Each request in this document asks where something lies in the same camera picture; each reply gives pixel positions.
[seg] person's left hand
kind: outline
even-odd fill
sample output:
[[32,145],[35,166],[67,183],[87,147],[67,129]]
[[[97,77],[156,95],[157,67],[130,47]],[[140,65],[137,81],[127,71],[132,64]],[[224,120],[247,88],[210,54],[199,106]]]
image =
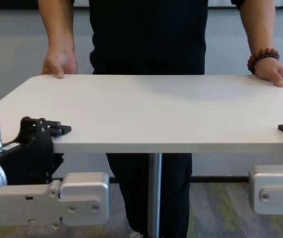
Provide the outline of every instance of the person's left hand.
[[255,73],[261,79],[271,81],[277,87],[283,87],[283,63],[274,58],[264,58],[255,65]]

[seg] person's right hand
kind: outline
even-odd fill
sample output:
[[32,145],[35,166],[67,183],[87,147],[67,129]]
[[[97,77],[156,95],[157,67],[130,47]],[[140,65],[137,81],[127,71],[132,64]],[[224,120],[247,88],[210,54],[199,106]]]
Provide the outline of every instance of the person's right hand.
[[77,74],[75,52],[58,48],[49,49],[42,74],[54,74],[56,78],[64,78],[64,74]]

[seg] screw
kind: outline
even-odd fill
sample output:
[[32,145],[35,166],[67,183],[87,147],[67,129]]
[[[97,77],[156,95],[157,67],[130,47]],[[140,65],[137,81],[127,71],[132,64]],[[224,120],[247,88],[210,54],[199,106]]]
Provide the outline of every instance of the screw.
[[262,194],[261,198],[267,201],[270,197],[269,197],[269,194],[265,193],[265,194]]
[[58,223],[53,223],[53,224],[52,224],[52,227],[53,227],[54,229],[58,229],[60,226],[58,225]]
[[69,211],[69,212],[75,212],[75,210],[76,210],[75,207],[69,207],[69,208],[68,208],[68,211]]
[[94,204],[92,206],[93,211],[98,211],[100,209],[100,206],[98,204]]
[[55,190],[51,190],[50,191],[50,196],[51,197],[55,197],[56,196],[56,191]]

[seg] person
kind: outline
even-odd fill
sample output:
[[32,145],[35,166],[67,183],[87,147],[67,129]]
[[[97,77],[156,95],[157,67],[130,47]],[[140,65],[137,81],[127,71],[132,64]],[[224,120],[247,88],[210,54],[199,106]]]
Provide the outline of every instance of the person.
[[[72,0],[38,3],[49,39],[42,73],[57,78],[76,74]],[[275,1],[231,3],[239,8],[252,63],[258,59],[252,70],[283,87],[283,64],[273,55],[258,57],[261,50],[263,55],[266,48],[274,47]],[[204,74],[207,9],[207,0],[90,0],[93,73]],[[119,181],[134,236],[146,236],[149,154],[107,154],[107,158]],[[165,238],[187,235],[191,174],[191,154],[163,154],[160,230]]]

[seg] metal table leg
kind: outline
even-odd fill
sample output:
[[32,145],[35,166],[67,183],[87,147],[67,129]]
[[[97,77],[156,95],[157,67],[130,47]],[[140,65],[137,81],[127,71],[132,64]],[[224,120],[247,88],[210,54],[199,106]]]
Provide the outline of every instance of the metal table leg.
[[159,238],[162,153],[150,154],[148,187],[148,237]]

